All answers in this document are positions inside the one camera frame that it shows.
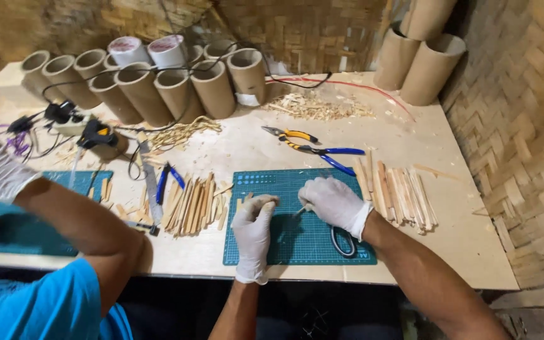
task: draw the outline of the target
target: red wire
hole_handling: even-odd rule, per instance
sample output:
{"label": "red wire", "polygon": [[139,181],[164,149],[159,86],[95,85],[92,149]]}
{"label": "red wire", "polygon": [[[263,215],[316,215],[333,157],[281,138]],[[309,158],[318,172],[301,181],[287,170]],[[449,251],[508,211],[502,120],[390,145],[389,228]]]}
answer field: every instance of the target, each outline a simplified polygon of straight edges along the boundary
{"label": "red wire", "polygon": [[[269,82],[274,82],[274,81],[284,81],[284,82],[287,82],[287,81],[295,81],[295,82],[298,82],[298,81],[320,82],[321,80],[320,80],[320,79],[310,79],[310,78],[280,78],[280,79],[276,78],[276,79],[270,79],[269,81],[266,81],[266,82],[269,83]],[[393,100],[398,106],[400,106],[400,107],[402,108],[402,110],[404,110],[406,113],[409,114],[409,116],[413,119],[414,122],[416,122],[416,120],[415,120],[415,118],[413,117],[413,115],[409,112],[409,110],[407,110],[407,109],[404,107],[404,105],[400,104],[394,97],[392,97],[392,96],[389,95],[388,93],[385,93],[385,92],[382,91],[381,89],[374,88],[374,87],[370,87],[370,86],[366,86],[366,85],[359,85],[359,84],[346,83],[346,82],[339,82],[339,81],[325,81],[325,82],[326,82],[326,83],[333,83],[333,84],[349,85],[349,86],[364,88],[364,89],[368,89],[368,90],[371,90],[371,91],[374,91],[374,92],[381,93],[384,97]]]}

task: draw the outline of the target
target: metal ruler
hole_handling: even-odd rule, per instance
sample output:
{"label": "metal ruler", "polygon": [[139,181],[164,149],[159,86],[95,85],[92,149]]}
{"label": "metal ruler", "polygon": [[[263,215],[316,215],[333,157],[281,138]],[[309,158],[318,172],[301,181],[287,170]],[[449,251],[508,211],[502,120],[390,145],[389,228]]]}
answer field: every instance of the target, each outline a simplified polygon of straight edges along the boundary
{"label": "metal ruler", "polygon": [[[148,141],[145,140],[142,143],[139,143],[140,145],[140,157],[142,157],[142,160],[144,160],[143,155],[150,152],[150,148],[148,147]],[[146,197],[148,198],[148,205],[150,206],[150,214],[152,215],[152,219],[155,221],[155,225],[161,223],[162,218],[162,207],[158,204],[156,204],[156,174],[155,174],[155,168],[146,163],[142,162],[142,170],[144,171],[146,181]]]}

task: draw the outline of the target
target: blue-handled pliers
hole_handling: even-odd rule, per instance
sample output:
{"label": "blue-handled pliers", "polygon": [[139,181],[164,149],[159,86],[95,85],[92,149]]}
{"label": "blue-handled pliers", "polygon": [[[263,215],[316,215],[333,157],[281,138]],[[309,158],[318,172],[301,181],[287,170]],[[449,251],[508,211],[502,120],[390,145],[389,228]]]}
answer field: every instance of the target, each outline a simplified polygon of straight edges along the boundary
{"label": "blue-handled pliers", "polygon": [[178,174],[178,172],[169,164],[169,162],[165,163],[165,166],[162,168],[161,177],[159,178],[159,183],[156,186],[156,204],[161,205],[162,204],[162,197],[163,192],[165,191],[165,184],[167,183],[167,173],[171,173],[176,181],[178,181],[179,187],[184,190],[185,184],[184,180],[182,180],[182,176]]}
{"label": "blue-handled pliers", "polygon": [[365,154],[364,150],[361,149],[354,149],[354,148],[328,148],[328,149],[314,149],[310,145],[300,145],[292,143],[289,140],[289,137],[299,137],[303,138],[305,140],[308,140],[312,143],[318,142],[318,138],[314,137],[313,135],[303,133],[301,131],[294,131],[294,130],[281,130],[277,129],[276,127],[262,127],[262,129],[268,131],[269,133],[275,135],[278,137],[278,139],[281,142],[286,143],[288,146],[291,146],[291,148],[294,148],[295,150],[300,151],[308,151],[312,152],[313,154],[316,154],[320,156],[320,158],[326,160],[330,165],[334,166],[335,168],[343,171],[344,173],[350,175],[350,176],[356,176],[356,174],[353,172],[352,169],[342,165],[338,161],[336,161],[333,158],[330,158],[327,156],[327,154],[350,154],[350,155],[363,155]]}

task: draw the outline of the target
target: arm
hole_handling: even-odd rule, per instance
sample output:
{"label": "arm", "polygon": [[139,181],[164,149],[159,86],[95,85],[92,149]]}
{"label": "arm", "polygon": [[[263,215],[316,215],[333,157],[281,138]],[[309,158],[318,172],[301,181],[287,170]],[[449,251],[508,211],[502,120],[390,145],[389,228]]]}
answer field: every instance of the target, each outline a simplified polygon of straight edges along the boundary
{"label": "arm", "polygon": [[448,264],[372,211],[345,183],[332,177],[307,181],[299,199],[322,220],[370,243],[409,300],[451,339],[509,339],[490,308]]}
{"label": "arm", "polygon": [[362,233],[406,297],[450,339],[509,339],[492,310],[439,256],[369,214]]}
{"label": "arm", "polygon": [[13,202],[48,221],[85,254],[98,278],[105,316],[135,267],[143,236],[98,203],[15,162],[1,144],[0,201]]}
{"label": "arm", "polygon": [[14,204],[48,221],[85,254],[98,276],[106,316],[137,265],[144,236],[105,207],[44,178],[29,183]]}
{"label": "arm", "polygon": [[209,340],[255,339],[259,284],[234,281]]}
{"label": "arm", "polygon": [[269,225],[278,197],[261,195],[243,203],[232,220],[238,246],[236,280],[210,340],[255,339],[259,285],[266,284],[266,255],[270,244]]}

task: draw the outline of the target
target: blue t-shirt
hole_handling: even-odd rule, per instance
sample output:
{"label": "blue t-shirt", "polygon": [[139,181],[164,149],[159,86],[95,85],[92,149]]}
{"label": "blue t-shirt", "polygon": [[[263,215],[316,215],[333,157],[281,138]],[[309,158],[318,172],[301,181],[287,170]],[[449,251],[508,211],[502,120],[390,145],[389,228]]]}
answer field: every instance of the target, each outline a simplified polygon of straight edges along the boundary
{"label": "blue t-shirt", "polygon": [[133,340],[119,304],[100,317],[98,278],[85,259],[32,283],[0,280],[0,339]]}

